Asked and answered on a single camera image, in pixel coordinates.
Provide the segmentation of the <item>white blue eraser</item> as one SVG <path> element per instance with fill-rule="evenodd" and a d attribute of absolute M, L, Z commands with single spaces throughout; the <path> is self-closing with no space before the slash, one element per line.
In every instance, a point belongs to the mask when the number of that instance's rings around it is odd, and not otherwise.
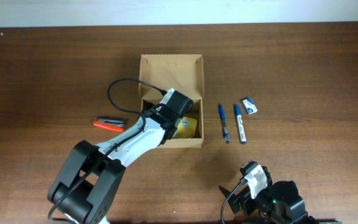
<path fill-rule="evenodd" d="M 242 104 L 243 104 L 248 115 L 254 114 L 257 112 L 257 107 L 251 98 L 244 98 L 242 100 Z"/>

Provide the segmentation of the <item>cardboard box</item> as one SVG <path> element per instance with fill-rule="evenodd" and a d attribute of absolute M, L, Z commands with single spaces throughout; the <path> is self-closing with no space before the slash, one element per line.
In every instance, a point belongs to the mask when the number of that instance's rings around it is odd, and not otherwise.
<path fill-rule="evenodd" d="M 194 102 L 187 117 L 197 120 L 193 138 L 171 139 L 160 148 L 200 148 L 204 141 L 204 66 L 201 54 L 144 54 L 140 58 L 139 79 L 164 90 L 173 88 Z"/>

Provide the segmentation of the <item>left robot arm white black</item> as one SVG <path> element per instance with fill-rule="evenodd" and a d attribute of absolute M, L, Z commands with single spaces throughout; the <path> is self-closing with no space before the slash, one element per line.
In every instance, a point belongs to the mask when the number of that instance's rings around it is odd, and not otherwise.
<path fill-rule="evenodd" d="M 99 144 L 80 141 L 71 150 L 47 194 L 51 222 L 107 223 L 126 168 L 171 139 L 186 113 L 163 103 L 141 112 L 138 122 Z"/>

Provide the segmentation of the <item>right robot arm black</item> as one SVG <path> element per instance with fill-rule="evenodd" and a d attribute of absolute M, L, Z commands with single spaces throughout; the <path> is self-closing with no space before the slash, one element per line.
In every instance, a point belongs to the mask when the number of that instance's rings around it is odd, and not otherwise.
<path fill-rule="evenodd" d="M 264 223 L 318 223 L 305 208 L 305 202 L 293 181 L 269 182 L 256 198 L 251 198 L 250 188 L 245 187 L 238 194 L 220 186 L 232 212 L 242 211 L 245 215 L 257 212 Z"/>

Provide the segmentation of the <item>blue white marker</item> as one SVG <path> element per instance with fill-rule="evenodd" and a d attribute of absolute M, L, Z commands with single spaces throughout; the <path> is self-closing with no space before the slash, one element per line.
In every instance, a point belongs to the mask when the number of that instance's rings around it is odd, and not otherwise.
<path fill-rule="evenodd" d="M 244 125 L 242 122 L 241 109 L 239 105 L 234 105 L 234 111 L 236 114 L 237 127 L 239 130 L 239 136 L 242 144 L 247 144 L 246 135 L 244 131 Z"/>

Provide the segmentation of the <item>blue ballpoint pen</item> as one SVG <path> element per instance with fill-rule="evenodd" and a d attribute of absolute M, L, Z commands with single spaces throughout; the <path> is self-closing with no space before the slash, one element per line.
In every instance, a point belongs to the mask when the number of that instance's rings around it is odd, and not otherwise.
<path fill-rule="evenodd" d="M 230 140 L 229 140 L 229 134 L 227 131 L 227 126 L 226 126 L 226 117 L 225 117 L 225 113 L 224 113 L 224 108 L 223 108 L 222 104 L 218 104 L 218 108 L 219 108 L 219 117 L 221 119 L 221 123 L 223 126 L 223 138 L 224 138 L 225 142 L 227 144 L 229 144 Z"/>

